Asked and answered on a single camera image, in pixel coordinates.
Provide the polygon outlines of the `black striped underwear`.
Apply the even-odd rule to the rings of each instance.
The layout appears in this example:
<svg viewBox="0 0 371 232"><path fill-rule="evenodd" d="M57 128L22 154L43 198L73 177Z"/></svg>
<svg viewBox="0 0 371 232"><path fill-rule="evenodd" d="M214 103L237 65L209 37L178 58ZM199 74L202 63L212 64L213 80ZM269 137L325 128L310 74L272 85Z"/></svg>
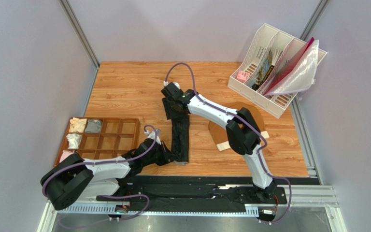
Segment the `black striped underwear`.
<svg viewBox="0 0 371 232"><path fill-rule="evenodd" d="M171 120L171 151L177 157L174 163L178 165L189 164L189 115L173 118Z"/></svg>

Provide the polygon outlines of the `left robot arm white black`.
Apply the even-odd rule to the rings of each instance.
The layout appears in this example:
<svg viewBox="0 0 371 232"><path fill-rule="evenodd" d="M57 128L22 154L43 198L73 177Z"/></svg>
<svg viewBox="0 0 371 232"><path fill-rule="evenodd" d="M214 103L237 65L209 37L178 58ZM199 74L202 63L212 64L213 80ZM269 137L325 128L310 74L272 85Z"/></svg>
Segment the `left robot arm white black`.
<svg viewBox="0 0 371 232"><path fill-rule="evenodd" d="M160 140L159 129L146 134L138 148L116 158L91 160L72 153L41 178L43 195L56 210L63 210L78 199L115 196L123 179L148 165L163 166L178 159Z"/></svg>

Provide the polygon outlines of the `grey rolled underwear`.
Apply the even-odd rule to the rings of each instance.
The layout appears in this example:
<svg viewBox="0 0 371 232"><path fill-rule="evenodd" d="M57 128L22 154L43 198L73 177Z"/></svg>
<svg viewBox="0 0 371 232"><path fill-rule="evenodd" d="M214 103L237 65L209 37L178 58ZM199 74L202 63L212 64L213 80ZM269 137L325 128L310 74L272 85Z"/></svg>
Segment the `grey rolled underwear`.
<svg viewBox="0 0 371 232"><path fill-rule="evenodd" d="M100 133L103 122L99 119L88 119L84 133Z"/></svg>

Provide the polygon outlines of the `cream rolled underwear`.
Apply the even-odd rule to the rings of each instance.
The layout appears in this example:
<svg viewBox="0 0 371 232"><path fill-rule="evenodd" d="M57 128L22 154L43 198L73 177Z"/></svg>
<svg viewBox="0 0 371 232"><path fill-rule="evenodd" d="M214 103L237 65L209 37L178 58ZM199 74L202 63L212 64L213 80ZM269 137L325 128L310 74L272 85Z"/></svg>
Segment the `cream rolled underwear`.
<svg viewBox="0 0 371 232"><path fill-rule="evenodd" d="M70 119L69 132L70 133L83 133L87 124L86 118L76 118Z"/></svg>

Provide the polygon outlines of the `white rolled underwear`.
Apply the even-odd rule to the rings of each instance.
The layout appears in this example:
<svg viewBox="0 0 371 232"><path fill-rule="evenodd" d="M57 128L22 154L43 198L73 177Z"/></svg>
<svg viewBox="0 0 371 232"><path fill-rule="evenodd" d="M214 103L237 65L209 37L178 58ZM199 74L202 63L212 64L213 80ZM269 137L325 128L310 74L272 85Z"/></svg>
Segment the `white rolled underwear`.
<svg viewBox="0 0 371 232"><path fill-rule="evenodd" d="M82 135L77 133L71 133L66 135L68 141L68 149L78 149L82 140Z"/></svg>

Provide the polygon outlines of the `pink rolled underwear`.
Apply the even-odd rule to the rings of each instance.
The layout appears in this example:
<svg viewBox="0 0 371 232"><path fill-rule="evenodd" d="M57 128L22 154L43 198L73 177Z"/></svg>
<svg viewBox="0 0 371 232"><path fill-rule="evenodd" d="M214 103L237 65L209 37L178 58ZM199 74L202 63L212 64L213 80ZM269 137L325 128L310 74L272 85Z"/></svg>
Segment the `pink rolled underwear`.
<svg viewBox="0 0 371 232"><path fill-rule="evenodd" d="M63 160L65 160L70 155L74 154L74 151L70 150L62 150L62 153L60 155L59 163L61 163Z"/></svg>

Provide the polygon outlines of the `wooden compartment tray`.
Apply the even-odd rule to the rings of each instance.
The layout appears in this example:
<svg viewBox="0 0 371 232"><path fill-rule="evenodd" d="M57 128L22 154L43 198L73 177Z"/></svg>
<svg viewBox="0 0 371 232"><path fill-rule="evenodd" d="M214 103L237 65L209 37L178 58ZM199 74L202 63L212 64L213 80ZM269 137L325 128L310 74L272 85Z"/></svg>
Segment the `wooden compartment tray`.
<svg viewBox="0 0 371 232"><path fill-rule="evenodd" d="M66 139L69 125L65 130L60 148L57 153L55 166L59 164L62 150L77 152L84 159L111 159L126 154L129 150L138 146L140 121L137 118L98 118L98 117L76 117L88 119L99 119L103 122L100 133L77 133L82 135L78 149L68 149Z"/></svg>

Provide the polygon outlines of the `pink sticky note pad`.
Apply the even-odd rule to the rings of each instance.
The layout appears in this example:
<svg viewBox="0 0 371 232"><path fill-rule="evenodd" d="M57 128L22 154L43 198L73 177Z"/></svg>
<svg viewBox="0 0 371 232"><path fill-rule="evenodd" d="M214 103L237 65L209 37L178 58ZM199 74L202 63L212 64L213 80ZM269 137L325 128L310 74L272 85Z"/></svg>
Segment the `pink sticky note pad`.
<svg viewBox="0 0 371 232"><path fill-rule="evenodd" d="M250 76L251 74L249 72L240 70L237 73L236 79L240 81L241 83L244 83Z"/></svg>

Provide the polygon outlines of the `illustrated booklet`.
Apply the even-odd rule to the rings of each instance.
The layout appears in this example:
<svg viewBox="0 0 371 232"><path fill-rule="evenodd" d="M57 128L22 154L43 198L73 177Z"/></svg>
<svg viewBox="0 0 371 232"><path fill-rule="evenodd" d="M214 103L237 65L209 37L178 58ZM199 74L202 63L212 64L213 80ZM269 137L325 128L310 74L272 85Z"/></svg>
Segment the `illustrated booklet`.
<svg viewBox="0 0 371 232"><path fill-rule="evenodd" d="M247 80L246 84L254 91L257 91L261 85L266 81L266 79L271 74L275 64L282 54L282 49L277 47L271 47L266 50L258 67L255 69L254 73Z"/></svg>

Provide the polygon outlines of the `white plastic file rack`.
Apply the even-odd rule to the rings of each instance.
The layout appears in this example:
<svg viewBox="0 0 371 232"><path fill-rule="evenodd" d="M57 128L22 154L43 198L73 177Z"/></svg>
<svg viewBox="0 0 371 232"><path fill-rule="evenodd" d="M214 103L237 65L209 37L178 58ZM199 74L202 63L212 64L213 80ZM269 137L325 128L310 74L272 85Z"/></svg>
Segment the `white plastic file rack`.
<svg viewBox="0 0 371 232"><path fill-rule="evenodd" d="M279 118L299 92L315 83L316 69L325 55L319 40L305 42L263 24L228 87Z"/></svg>

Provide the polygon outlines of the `red plastic folder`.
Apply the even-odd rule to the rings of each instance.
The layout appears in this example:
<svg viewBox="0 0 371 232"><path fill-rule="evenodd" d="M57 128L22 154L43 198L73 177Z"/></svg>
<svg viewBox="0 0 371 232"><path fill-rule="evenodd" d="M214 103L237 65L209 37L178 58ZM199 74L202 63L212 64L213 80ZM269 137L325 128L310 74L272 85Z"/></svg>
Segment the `red plastic folder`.
<svg viewBox="0 0 371 232"><path fill-rule="evenodd" d="M276 87L288 74L290 74L300 58L303 56L306 49L314 42L312 37L308 42L304 43L296 38L290 41L290 43L283 50L280 58L278 59L273 71L262 84L259 93L266 96L268 92Z"/></svg>

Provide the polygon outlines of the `clear bubble plastic folder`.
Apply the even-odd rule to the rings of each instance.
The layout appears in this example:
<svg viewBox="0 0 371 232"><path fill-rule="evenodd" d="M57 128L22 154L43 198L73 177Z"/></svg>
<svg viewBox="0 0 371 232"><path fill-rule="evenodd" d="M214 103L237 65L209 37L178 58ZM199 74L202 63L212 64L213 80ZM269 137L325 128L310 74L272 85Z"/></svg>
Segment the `clear bubble plastic folder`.
<svg viewBox="0 0 371 232"><path fill-rule="evenodd" d="M308 90L314 81L318 66L319 40L306 49L294 70L288 74L276 87L273 87L266 96L285 95Z"/></svg>

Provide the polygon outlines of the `aluminium rail frame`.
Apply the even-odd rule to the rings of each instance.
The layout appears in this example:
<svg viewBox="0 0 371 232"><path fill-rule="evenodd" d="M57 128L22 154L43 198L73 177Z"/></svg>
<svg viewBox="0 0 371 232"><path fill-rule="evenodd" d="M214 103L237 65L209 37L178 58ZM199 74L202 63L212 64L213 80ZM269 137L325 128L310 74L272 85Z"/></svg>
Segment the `aluminium rail frame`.
<svg viewBox="0 0 371 232"><path fill-rule="evenodd" d="M264 137L261 135L260 151L262 151L262 149L266 146L266 144L267 143L266 143ZM285 178L285 177L278 177L278 176L272 175L270 173L270 171L269 171L269 174L271 175L271 177L273 178L274 181L277 180L277 179L284 180L286 182L288 181L288 179ZM107 204L114 204L112 202L112 200L127 200L127 199L133 199L134 197L141 196L141 194L121 195L121 193L123 192L123 184L124 184L123 182L124 182L125 179L123 179L121 181L122 188L120 188L117 195L111 196L111 197L109 197L109 196L105 196L105 197L98 196L96 198L87 198L87 199L95 199L96 202L98 202L98 203L105 202ZM307 206L316 207L316 206L320 206L320 207L325 207L325 208L335 206L334 192L333 192L332 189L330 189L327 186L292 185L291 183L288 183L288 185L286 186L286 189L288 190L288 202L287 202L287 204L286 205L276 204L276 206L282 206L285 210L289 210L290 207L292 207L292 206L294 206L294 207L307 207ZM147 200L146 205L141 210L134 211L135 216L138 216L138 215L142 214L143 212L157 213L157 214L169 214L169 215L179 214L179 215L186 215L186 216L188 216L188 215L214 216L214 215L222 215L222 214L232 214L232 213L187 213L187 212L180 213L180 212L154 212L154 211L148 212L146 209L147 209L147 206L150 203L150 199L149 199L148 196L145 196L145 199ZM115 213L110 213L109 214L110 218L117 219L117 220L120 219L121 218L121 211L123 210L124 205L125 204L121 204L121 206L118 208L118 210ZM245 206L244 206L245 211L242 212L242 213L236 213L236 214L247 215L249 213L249 209L253 208L253 209L256 210L256 217L261 223L273 225L273 224L278 222L278 219L275 217L274 213L267 214L267 211L269 210L270 206L271 206L270 204L266 204L266 205L245 204Z"/></svg>

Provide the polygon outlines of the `left aluminium corner post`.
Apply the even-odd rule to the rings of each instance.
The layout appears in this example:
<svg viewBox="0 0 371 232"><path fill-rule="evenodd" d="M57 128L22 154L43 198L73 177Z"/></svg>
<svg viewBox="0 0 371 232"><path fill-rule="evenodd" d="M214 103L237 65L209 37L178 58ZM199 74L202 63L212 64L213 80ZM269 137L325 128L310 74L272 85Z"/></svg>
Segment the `left aluminium corner post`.
<svg viewBox="0 0 371 232"><path fill-rule="evenodd" d="M99 69L100 67L100 62L91 46L91 44L88 41L87 36L84 33L84 30L68 0L59 0L58 1L67 16L71 26L73 27L77 37L79 38L84 50L86 51L91 63L95 67L95 69Z"/></svg>

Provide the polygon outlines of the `right aluminium corner post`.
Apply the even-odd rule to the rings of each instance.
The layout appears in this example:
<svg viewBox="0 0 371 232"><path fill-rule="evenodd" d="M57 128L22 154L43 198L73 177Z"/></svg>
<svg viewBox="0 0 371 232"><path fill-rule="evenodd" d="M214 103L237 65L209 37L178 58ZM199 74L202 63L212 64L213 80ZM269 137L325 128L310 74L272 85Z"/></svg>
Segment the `right aluminium corner post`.
<svg viewBox="0 0 371 232"><path fill-rule="evenodd" d="M311 34L313 32L313 29L317 25L319 19L323 15L325 9L329 5L330 0L320 0L317 4L315 10L313 11L309 21L307 22L304 30L302 31L300 35L300 39L303 41L306 41L307 39L311 38Z"/></svg>

